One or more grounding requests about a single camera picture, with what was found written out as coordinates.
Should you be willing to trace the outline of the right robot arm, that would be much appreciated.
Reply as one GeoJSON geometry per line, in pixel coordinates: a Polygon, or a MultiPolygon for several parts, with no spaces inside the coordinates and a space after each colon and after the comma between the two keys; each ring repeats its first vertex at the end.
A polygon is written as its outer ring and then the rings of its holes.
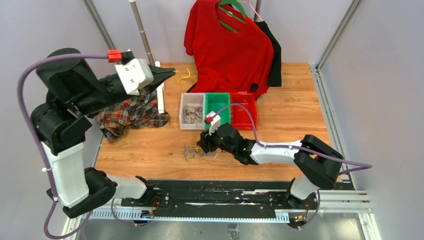
{"type": "Polygon", "coordinates": [[[317,190],[332,190],[341,169],[343,156],[314,135],[287,143],[271,143],[248,139],[225,123],[200,133],[197,145],[205,152],[217,149],[230,153],[243,165],[285,164],[301,171],[289,185],[284,200],[294,209],[306,202],[317,190]]]}

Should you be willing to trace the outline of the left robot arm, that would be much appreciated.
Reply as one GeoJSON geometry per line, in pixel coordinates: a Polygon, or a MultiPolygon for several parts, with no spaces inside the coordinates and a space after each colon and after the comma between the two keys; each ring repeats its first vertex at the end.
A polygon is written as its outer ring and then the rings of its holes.
{"type": "Polygon", "coordinates": [[[142,88],[155,90],[175,75],[173,68],[150,65],[130,50],[112,50],[102,58],[115,64],[116,73],[97,78],[87,58],[71,47],[48,55],[36,68],[48,89],[46,101],[30,116],[55,184],[47,194],[69,218],[112,199],[134,199],[142,207],[152,203],[152,185],[141,176],[117,177],[84,167],[85,134],[92,126],[90,118],[101,110],[130,99],[142,88]]]}

